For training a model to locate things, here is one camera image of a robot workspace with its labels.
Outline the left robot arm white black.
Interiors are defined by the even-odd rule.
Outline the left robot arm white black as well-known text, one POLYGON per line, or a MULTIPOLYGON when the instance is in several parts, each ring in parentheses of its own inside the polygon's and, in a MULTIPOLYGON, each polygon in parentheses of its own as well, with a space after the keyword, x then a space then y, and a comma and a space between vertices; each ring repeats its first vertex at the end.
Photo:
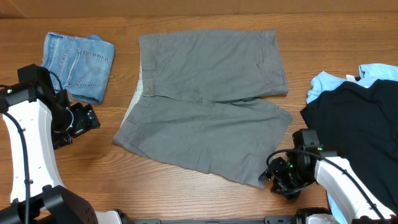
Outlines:
POLYGON ((11 204, 1 223, 129 223, 120 210, 97 212, 68 190, 55 150, 72 143, 100 122, 90 104, 73 104, 69 92, 55 91, 55 74, 31 64, 17 71, 19 81, 1 89, 1 114, 11 142, 11 204))

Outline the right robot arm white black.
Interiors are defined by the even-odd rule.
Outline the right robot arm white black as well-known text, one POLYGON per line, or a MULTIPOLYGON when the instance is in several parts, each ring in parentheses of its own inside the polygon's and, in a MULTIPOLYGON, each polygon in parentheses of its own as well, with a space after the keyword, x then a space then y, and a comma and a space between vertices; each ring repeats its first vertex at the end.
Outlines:
POLYGON ((349 161, 325 147, 316 131, 293 133, 293 149, 271 153, 259 180, 271 180, 272 192, 296 198, 317 183, 331 195, 347 223, 397 223, 397 214, 378 200, 352 170, 349 161))

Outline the grey cotton shorts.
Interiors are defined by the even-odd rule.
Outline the grey cotton shorts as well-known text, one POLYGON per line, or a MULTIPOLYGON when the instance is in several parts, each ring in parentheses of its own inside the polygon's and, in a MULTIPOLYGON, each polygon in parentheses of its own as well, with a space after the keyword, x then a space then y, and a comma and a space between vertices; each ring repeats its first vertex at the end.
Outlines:
POLYGON ((264 188, 293 117, 267 100, 288 84, 274 30, 139 38, 136 92, 113 141, 139 156, 264 188))

